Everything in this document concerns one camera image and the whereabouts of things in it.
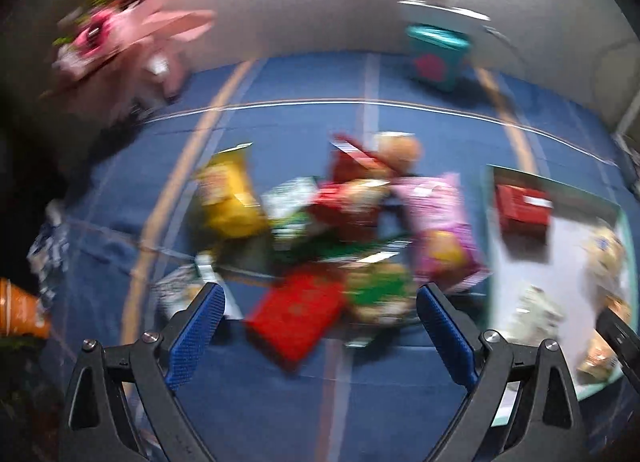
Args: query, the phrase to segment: red package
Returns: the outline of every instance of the red package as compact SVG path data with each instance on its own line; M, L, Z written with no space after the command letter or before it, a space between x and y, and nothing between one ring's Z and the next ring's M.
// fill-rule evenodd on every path
M496 206L502 233L546 237L553 205L544 191L497 184Z
M289 363L302 360L346 304L344 284L327 268L302 265L258 304L247 326Z
M370 241L375 238L380 203L389 194L389 182L355 179L320 187L308 208L318 221L338 228L344 241Z
M332 181L349 182L354 179L391 179L397 173L376 153L366 152L355 139L343 134L334 135L332 141L334 162Z

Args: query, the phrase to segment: teal container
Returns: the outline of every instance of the teal container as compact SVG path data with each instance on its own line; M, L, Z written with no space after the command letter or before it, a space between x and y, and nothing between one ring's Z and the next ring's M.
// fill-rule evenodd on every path
M408 26L405 33L418 79L440 90L453 90L471 40L463 33L433 26Z

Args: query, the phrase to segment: small snack packet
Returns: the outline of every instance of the small snack packet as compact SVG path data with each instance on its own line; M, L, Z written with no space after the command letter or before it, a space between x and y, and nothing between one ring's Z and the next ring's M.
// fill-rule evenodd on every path
M625 261L625 246L613 229L602 222L586 245L588 267L599 286L615 293L622 265Z
M375 152L365 151L352 137L334 135L331 178L338 184L354 179L390 179L397 175Z
M411 173L422 155L422 147L415 134L378 132L376 144L378 157L399 175Z
M189 306L203 285L196 265L184 264L151 286L151 291L158 296L158 307L164 317L171 319Z
M557 339L564 321L562 308L542 289L530 285L520 295L505 339L519 345L538 347L545 339Z
M441 290L466 291L489 275L466 222L458 175L406 177L392 189L408 208L417 235L415 278Z
M267 227L252 194L245 153L251 143L215 153L198 174L198 194L207 224L224 237L244 238Z
M317 193L318 185L312 177L299 177L262 195L262 207L271 226L276 251L287 251L326 229L306 212Z
M308 208L320 222L338 228L344 241L370 241L375 238L380 203L389 194L389 182L355 179L321 186Z
M344 295L356 322L392 327L415 307L415 287L406 261L410 243L399 237L319 262L339 265Z
M243 318L234 295L222 277L214 272L212 264L211 254L201 252L196 255L194 263L181 265L151 286L152 292L158 297L158 307L164 317L171 319L176 312L186 309L205 283L213 282L225 292L225 318Z
M618 317L629 324L631 321L631 309L621 299L607 295L606 306L615 312ZM606 341L595 330L589 342L589 349L585 360L578 366L580 372L593 376L598 381L606 381L616 368L618 358Z

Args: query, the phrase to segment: red snack box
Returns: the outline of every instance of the red snack box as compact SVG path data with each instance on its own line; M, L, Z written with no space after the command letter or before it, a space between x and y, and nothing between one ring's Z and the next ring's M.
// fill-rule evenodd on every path
M496 205L502 233L546 236L553 205L544 191L498 184Z
M390 179L397 173L375 153L365 152L355 139L343 134L334 135L332 141L334 161L331 176L334 182L349 182L354 179Z
M284 360L297 364L344 308L340 280L327 269L302 265L271 289L246 324Z

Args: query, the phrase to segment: blue floor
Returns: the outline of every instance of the blue floor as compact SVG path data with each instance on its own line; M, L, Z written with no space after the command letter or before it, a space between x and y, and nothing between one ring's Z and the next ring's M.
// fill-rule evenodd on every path
M71 265L53 311L54 337L42 357L60 387L83 338L118 343L145 221L200 109L233 71L194 75L178 102L144 124L129 147L94 168L91 190L68 208ZM553 92L493 75L525 129L539 173L620 204L640 251L640 205L623 185L613 163L615 148L597 116ZM460 173L468 219L483 250L486 165L518 168L498 111L472 69L454 93L443 94L409 79L401 56L273 58L254 65L229 105L235 109L221 114L199 163L216 150L252 141L249 173L258 194L300 175L325 176L333 132L360 139L376 130L415 133L424 147L417 173ZM159 246L170 252L158 256L152 281L195 252L186 217L193 190L193 181L187 182L166 222ZM259 277L230 278L228 285L245 314L267 291ZM144 306L148 325L153 301L145 298ZM178 391L220 462L422 460L463 398L420 326L371 352L345 352L338 340L324 339L295 375L255 350L241 324L230 333L229 341L207 349L192 381ZM591 447L611 439L635 405L626 382L583 402Z

